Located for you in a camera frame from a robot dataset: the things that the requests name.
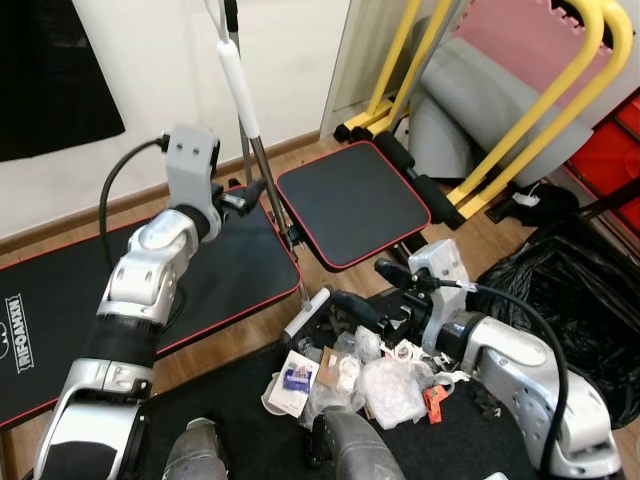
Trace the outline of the white card blue print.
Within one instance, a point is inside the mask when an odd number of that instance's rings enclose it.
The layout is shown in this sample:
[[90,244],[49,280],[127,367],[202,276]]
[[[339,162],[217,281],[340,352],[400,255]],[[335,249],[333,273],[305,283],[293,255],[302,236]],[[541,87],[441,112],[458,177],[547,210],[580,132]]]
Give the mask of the white card blue print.
[[289,415],[298,417],[305,410],[311,387],[315,383],[317,367],[319,362],[298,352],[289,351],[285,357],[279,378],[284,390],[282,407],[289,410]]

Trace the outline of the chrome broom with white grip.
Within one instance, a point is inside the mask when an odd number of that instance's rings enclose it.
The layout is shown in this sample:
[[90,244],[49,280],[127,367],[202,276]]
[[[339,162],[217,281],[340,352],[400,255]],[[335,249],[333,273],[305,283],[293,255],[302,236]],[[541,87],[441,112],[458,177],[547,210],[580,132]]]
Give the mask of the chrome broom with white grip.
[[221,0],[201,0],[207,10],[207,14],[214,23],[216,36],[216,51],[221,63],[221,69],[227,78],[230,96],[236,106],[238,128],[243,125],[244,132],[250,138],[253,159],[253,178],[268,178],[269,187],[265,189],[268,196],[268,206],[266,206],[266,216],[271,225],[276,228],[276,233],[285,243],[285,251],[291,256],[293,261],[298,260],[294,247],[302,241],[300,225],[294,219],[293,212],[285,206],[282,193],[278,188],[278,183],[270,168],[268,151],[262,145],[261,128],[259,115],[256,114],[253,105],[252,93],[247,77],[244,76],[244,68],[241,59],[241,47],[237,47],[230,41],[225,27],[225,18]]

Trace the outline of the grey metal clothes rack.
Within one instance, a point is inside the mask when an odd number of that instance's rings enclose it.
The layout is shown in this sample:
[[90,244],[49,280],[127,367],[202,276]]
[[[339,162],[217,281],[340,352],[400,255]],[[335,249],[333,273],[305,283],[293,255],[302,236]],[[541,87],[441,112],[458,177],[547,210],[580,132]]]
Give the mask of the grey metal clothes rack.
[[[221,0],[221,5],[223,5],[225,27],[227,27],[230,41],[239,47],[241,46],[241,40],[239,40],[237,0]],[[247,186],[247,184],[253,182],[253,165],[255,165],[255,159],[253,159],[250,138],[248,138],[246,132],[244,132],[243,125],[239,125],[239,143],[241,143],[242,150],[243,180]]]

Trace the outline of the long black bench pad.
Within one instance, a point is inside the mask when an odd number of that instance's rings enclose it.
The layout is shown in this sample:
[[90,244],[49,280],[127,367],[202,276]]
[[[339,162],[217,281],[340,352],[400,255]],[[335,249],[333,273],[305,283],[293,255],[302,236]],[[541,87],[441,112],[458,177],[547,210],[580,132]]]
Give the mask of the long black bench pad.
[[[99,237],[0,268],[0,431],[50,410],[108,283]],[[300,270],[264,210],[229,218],[179,280],[186,301],[163,358],[297,291]]]

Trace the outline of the yellow tube frame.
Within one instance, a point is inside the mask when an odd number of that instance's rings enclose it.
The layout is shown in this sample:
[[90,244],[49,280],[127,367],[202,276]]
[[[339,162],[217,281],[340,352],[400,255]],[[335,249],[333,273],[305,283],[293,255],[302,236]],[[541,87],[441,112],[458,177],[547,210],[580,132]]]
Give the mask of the yellow tube frame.
[[[396,136],[408,123],[422,69],[451,38],[472,0],[431,0],[434,12],[424,19],[417,17],[420,1],[408,1],[371,99],[362,113],[335,128],[335,140],[371,141],[384,131]],[[507,186],[532,186],[566,163],[589,140],[594,124],[639,84],[634,28],[618,0],[563,0],[559,6],[588,28],[584,45],[474,172],[448,193],[466,220]]]

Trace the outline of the short black bench pad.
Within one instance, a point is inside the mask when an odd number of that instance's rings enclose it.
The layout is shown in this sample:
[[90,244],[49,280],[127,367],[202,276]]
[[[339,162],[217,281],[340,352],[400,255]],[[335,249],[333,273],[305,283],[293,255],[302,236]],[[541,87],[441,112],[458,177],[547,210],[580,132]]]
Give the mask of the short black bench pad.
[[370,141],[293,166],[276,186],[303,242],[330,273],[419,233],[433,219],[415,189]]

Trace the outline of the grey robot leg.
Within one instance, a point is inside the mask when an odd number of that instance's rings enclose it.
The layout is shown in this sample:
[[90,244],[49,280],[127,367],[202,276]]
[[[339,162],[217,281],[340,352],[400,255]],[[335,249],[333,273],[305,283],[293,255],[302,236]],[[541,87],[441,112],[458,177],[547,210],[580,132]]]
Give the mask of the grey robot leg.
[[346,406],[326,407],[315,417],[306,456],[311,468],[332,466],[335,480],[406,480],[370,422]]
[[188,422],[166,458],[163,480],[229,480],[216,422]]

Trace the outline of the grey cushion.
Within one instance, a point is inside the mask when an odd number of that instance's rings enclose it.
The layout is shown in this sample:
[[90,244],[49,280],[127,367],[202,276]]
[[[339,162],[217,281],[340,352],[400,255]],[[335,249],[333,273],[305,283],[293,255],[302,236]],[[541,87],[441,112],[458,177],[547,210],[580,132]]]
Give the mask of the grey cushion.
[[462,38],[447,38],[413,87],[413,172],[461,182],[540,96]]

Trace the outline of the grey left robot leg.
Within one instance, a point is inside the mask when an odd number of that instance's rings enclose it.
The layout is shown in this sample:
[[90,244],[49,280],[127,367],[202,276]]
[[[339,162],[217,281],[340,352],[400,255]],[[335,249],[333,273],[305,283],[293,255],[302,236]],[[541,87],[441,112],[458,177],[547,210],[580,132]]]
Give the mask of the grey left robot leg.
[[188,422],[166,458],[163,480],[229,480],[216,422]]

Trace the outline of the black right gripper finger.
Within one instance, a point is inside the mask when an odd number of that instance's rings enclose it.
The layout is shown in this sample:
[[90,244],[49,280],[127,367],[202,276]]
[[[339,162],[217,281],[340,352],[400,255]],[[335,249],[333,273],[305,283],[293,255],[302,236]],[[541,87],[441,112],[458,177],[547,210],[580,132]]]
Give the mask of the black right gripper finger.
[[406,265],[389,259],[379,259],[375,262],[375,271],[394,288],[402,291],[412,291],[415,288],[415,274]]
[[330,303],[338,311],[352,320],[353,324],[364,326],[367,330],[375,334],[384,334],[388,329],[389,321],[376,310],[364,297],[348,291],[332,291],[330,293]]

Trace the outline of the white leaning panel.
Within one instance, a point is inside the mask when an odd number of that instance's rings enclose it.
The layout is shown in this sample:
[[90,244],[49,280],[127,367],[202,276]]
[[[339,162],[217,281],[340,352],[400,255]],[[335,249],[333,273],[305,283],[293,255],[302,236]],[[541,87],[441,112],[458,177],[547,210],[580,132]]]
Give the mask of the white leaning panel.
[[326,97],[320,134],[332,138],[342,122],[371,99],[410,0],[351,0]]

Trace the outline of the pink foam mat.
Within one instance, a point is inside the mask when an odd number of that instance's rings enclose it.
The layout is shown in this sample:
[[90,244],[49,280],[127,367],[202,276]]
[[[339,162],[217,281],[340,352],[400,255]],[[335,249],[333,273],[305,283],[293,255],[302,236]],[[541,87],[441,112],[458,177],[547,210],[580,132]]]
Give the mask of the pink foam mat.
[[586,32],[550,0],[472,0],[449,47],[495,91],[529,108],[576,58]]

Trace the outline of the red folded table brown frame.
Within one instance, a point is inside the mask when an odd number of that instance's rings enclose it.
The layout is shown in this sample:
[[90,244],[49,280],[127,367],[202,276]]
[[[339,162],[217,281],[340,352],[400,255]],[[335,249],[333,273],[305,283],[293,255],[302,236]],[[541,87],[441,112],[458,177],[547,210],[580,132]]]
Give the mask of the red folded table brown frame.
[[640,234],[640,91],[596,125],[595,131],[567,168],[582,187],[603,198],[607,210],[630,230]]

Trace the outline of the black wall cloth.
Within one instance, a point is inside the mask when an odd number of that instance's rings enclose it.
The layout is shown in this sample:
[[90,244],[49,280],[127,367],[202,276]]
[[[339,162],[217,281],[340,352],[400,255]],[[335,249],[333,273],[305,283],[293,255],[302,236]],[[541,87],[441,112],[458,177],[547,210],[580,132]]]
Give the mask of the black wall cloth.
[[0,0],[0,163],[124,132],[73,0]]

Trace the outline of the orange paper packet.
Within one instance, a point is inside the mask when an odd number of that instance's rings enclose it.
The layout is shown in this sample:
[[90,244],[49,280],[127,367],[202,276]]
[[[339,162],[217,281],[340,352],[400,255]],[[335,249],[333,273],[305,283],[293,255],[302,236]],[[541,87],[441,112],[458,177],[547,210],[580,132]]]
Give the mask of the orange paper packet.
[[428,421],[430,424],[439,424],[443,420],[442,402],[448,398],[449,394],[451,394],[451,390],[448,387],[443,387],[443,385],[434,385],[434,387],[430,387],[422,393],[422,398],[424,398],[426,407],[428,407]]

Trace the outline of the black garbage bag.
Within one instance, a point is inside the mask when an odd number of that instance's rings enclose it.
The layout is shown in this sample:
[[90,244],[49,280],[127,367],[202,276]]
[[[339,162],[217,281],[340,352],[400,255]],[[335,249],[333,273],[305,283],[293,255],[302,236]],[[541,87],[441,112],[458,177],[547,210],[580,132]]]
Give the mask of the black garbage bag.
[[570,369],[604,397],[613,429],[640,415],[639,271],[576,225],[536,230],[477,280],[548,321]]

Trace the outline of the brown cardboard piece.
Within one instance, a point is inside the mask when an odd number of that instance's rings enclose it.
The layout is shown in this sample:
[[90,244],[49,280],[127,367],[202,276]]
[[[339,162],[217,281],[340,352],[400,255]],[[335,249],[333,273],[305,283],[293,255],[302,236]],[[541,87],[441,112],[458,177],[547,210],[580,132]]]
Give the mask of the brown cardboard piece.
[[340,362],[346,357],[343,352],[334,351],[333,348],[325,347],[323,355],[317,367],[316,381],[329,388],[338,388],[340,385]]

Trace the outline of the grey right robot leg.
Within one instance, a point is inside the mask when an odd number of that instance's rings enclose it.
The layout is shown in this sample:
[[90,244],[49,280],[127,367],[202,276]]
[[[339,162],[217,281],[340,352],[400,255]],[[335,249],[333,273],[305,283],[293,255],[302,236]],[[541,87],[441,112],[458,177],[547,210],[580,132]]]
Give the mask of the grey right robot leg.
[[370,422],[346,406],[326,407],[315,417],[306,456],[311,468],[332,466],[335,480],[406,480]]

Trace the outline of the black foam bench roller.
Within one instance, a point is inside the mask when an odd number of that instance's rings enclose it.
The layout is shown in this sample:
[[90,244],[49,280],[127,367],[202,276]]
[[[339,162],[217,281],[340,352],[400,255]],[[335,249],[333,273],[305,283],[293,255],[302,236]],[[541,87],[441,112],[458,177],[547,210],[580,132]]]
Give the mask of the black foam bench roller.
[[407,180],[413,192],[421,198],[430,214],[431,224],[444,224],[452,230],[457,230],[466,223],[466,218],[457,209],[452,201],[449,201],[445,193],[440,189],[440,184],[429,175],[416,172],[416,161],[410,151],[402,145],[389,131],[376,134],[372,142],[378,150],[387,157],[390,164]]

